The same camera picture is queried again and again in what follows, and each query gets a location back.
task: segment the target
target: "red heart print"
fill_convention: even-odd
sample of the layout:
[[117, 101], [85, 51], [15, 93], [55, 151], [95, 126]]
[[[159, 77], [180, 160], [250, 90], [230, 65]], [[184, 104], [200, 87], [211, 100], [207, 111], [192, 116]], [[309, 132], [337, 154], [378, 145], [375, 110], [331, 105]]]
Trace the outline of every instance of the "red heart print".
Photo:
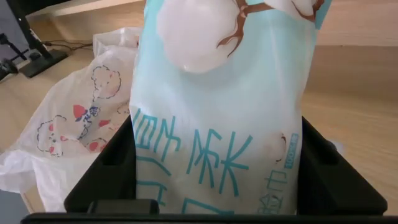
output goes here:
[[61, 141], [67, 141], [68, 140], [68, 138], [65, 137], [65, 136], [60, 136], [60, 139], [61, 139]]
[[92, 142], [88, 147], [90, 151], [94, 151], [98, 147], [98, 142]]
[[80, 118], [84, 115], [86, 109], [82, 105], [73, 105], [73, 115], [75, 118]]
[[109, 124], [110, 122], [111, 122], [111, 120], [101, 120], [99, 122], [98, 126], [102, 127], [102, 126]]

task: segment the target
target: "light blue plastic package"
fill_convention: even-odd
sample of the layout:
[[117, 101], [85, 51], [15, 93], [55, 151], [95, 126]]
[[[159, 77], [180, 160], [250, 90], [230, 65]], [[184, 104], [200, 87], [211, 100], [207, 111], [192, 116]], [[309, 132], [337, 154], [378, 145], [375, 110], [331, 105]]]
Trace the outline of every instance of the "light blue plastic package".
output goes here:
[[147, 0], [131, 90], [137, 197], [293, 214], [300, 100], [331, 0]]

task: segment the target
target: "white plastic bag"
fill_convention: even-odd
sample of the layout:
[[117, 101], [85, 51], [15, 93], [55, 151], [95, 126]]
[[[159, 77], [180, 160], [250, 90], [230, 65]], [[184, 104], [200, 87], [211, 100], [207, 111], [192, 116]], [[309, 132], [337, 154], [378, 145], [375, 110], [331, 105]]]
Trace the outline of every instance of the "white plastic bag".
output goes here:
[[95, 59], [49, 90], [17, 142], [0, 155], [0, 189], [25, 192], [37, 184], [46, 211], [65, 210], [65, 197], [129, 116], [140, 32], [94, 36]]
[[293, 214], [300, 100], [329, 5], [147, 0], [130, 100], [137, 197], [161, 213]]

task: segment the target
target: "black device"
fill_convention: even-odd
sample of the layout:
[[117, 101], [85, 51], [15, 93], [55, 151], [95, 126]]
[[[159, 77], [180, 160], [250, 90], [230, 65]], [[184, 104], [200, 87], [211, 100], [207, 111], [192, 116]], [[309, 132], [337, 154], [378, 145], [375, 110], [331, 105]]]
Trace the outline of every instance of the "black device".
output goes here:
[[155, 200], [136, 199], [128, 117], [65, 199], [68, 213], [31, 214], [21, 223], [398, 223], [383, 216], [386, 200], [305, 118], [297, 197], [297, 215], [159, 215]]
[[6, 0], [15, 20], [19, 24], [26, 41], [29, 44], [30, 49], [36, 49], [41, 56], [35, 57], [35, 60], [31, 60], [27, 65], [20, 68], [20, 72], [26, 77], [32, 78], [44, 70], [55, 65], [59, 61], [65, 59], [68, 55], [66, 52], [61, 50], [50, 50], [48, 51], [43, 44], [35, 38], [32, 33], [29, 23], [25, 18], [25, 14], [22, 12], [20, 5], [15, 0]]

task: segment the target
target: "brown branch illustration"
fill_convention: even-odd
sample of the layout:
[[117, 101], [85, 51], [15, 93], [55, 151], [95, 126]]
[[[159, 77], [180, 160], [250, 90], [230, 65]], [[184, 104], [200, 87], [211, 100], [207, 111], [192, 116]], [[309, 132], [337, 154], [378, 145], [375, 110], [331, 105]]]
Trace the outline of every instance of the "brown branch illustration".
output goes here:
[[[301, 17], [303, 17], [304, 19], [309, 20], [311, 22], [315, 22], [315, 14], [319, 10], [319, 8], [321, 8], [321, 6], [322, 6], [322, 4], [324, 2], [325, 2], [325, 0], [317, 0], [316, 1], [316, 3], [312, 6], [313, 15], [311, 15], [311, 16], [306, 16], [303, 13], [301, 13], [300, 10], [297, 8], [297, 6], [295, 5], [295, 3], [293, 1], [292, 1], [292, 4], [294, 5], [294, 7], [296, 8], [298, 14]], [[248, 16], [248, 14], [249, 13], [254, 13], [254, 12], [261, 12], [261, 11], [274, 9], [273, 7], [271, 7], [270, 5], [268, 5], [266, 3], [248, 5], [246, 0], [236, 0], [236, 4], [237, 4], [237, 6], [239, 8], [239, 14], [236, 17], [236, 24], [238, 25], [238, 28], [236, 29], [234, 34], [232, 34], [231, 36], [220, 40], [218, 42], [218, 44], [217, 44], [217, 47], [219, 47], [221, 45], [228, 44], [231, 41], [231, 39], [234, 38], [234, 37], [238, 38], [238, 42], [236, 43], [235, 48], [231, 51], [231, 53], [228, 54], [228, 57], [239, 47], [239, 45], [241, 44], [241, 42], [243, 40], [243, 35], [244, 35], [243, 34], [243, 27], [244, 27], [244, 23], [246, 22], [246, 18]]]

